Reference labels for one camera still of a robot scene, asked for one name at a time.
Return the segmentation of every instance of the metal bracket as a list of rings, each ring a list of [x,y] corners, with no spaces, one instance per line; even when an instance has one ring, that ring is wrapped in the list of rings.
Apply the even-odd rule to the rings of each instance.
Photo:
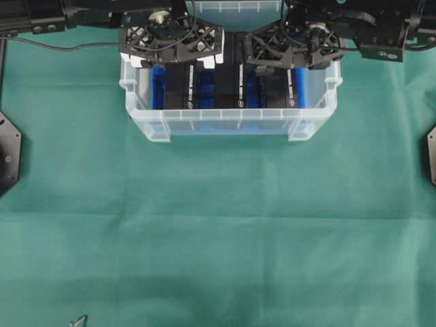
[[[431,182],[436,186],[436,127],[427,135],[429,142]]]
[[[0,195],[18,182],[21,133],[0,112]]]
[[[75,322],[70,322],[69,327],[87,327],[88,322],[88,315],[83,315],[82,317],[78,318]]]

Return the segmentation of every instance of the table surface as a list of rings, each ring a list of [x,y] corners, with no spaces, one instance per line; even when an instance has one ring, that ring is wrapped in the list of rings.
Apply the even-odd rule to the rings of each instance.
[[[1,321],[434,326],[435,55],[347,55],[338,110],[308,142],[153,144],[127,118],[116,48],[10,42],[1,109],[23,143],[21,180],[0,199]]]

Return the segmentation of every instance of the black cable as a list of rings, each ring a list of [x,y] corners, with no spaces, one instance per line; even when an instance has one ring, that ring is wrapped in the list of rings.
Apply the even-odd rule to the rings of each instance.
[[[281,28],[281,31],[283,32],[283,34],[285,34],[285,36],[289,40],[293,41],[294,43],[297,43],[300,46],[306,46],[307,47],[307,44],[294,39],[291,35],[289,35],[286,32],[286,30],[285,30],[285,21],[284,21],[284,11],[285,11],[285,0],[281,0],[281,5],[280,5],[280,28]]]
[[[71,51],[77,51],[82,50],[85,48],[94,48],[99,46],[132,46],[133,48],[137,50],[145,50],[145,51],[162,51],[165,49],[172,48],[173,46],[185,41],[194,31],[197,24],[197,9],[196,9],[196,3],[195,0],[191,0],[192,3],[192,9],[193,9],[193,23],[192,28],[189,32],[186,33],[184,37],[182,37],[179,40],[176,40],[175,42],[172,42],[171,44],[168,44],[167,46],[163,46],[161,48],[148,48],[146,46],[133,46],[128,43],[118,43],[118,42],[98,42],[98,43],[86,43],[86,44],[80,44],[78,46],[72,46],[72,47],[63,47],[63,46],[51,46],[50,44],[44,44],[37,41],[33,41],[30,39],[25,39],[22,37],[9,37],[9,36],[0,36],[0,40],[7,40],[7,41],[15,41],[15,42],[22,42],[31,44],[33,46],[39,46],[40,48],[49,49],[49,50],[55,50],[55,51],[63,51],[63,52],[71,52]]]
[[[338,46],[320,46],[320,49],[346,51],[346,52],[359,52],[360,51],[357,48],[342,48],[342,47],[338,47]]]
[[[406,44],[405,48],[408,51],[415,51],[415,52],[427,51],[436,48],[436,43],[435,44]]]

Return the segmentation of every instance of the black hexagonal mount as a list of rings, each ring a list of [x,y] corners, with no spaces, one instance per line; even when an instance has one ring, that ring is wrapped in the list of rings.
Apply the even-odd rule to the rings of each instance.
[[[0,42],[0,91],[3,85],[5,41]],[[18,182],[20,168],[21,133],[0,112],[0,195]]]
[[[436,186],[436,127],[427,135],[429,142],[431,182]]]

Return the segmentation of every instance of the transparent plastic bin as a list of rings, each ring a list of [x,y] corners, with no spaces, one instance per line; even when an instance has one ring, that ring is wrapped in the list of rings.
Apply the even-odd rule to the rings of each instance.
[[[227,31],[252,31],[279,19],[280,1],[196,2],[198,17]],[[285,134],[289,141],[305,141],[337,109],[342,84],[339,62],[325,70],[305,69],[305,108],[153,110],[151,69],[133,68],[122,57],[120,86],[127,112],[153,142],[169,142],[171,135]]]

